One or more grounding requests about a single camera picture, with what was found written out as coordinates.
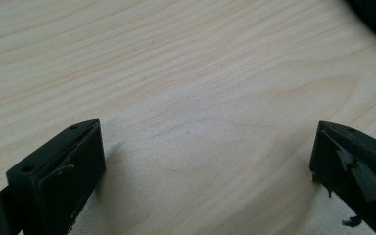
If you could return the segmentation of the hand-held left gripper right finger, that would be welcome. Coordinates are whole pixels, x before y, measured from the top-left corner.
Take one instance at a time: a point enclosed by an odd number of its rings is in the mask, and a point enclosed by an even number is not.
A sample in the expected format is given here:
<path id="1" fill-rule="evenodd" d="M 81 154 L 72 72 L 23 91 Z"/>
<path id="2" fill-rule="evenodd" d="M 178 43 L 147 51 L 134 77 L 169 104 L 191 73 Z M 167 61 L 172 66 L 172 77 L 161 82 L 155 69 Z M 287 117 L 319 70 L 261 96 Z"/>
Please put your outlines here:
<path id="1" fill-rule="evenodd" d="M 354 128 L 318 124 L 309 162 L 312 180 L 354 212 L 348 227 L 366 223 L 376 233 L 376 139 Z"/>

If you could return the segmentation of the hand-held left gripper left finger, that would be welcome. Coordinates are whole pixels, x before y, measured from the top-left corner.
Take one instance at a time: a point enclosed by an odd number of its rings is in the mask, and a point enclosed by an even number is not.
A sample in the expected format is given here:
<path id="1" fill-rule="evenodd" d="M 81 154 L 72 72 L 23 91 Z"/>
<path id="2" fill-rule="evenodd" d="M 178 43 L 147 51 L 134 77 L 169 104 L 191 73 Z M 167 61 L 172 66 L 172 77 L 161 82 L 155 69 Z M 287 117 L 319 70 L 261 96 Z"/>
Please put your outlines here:
<path id="1" fill-rule="evenodd" d="M 106 170 L 101 124 L 74 124 L 7 171 L 24 235 L 67 235 Z"/>

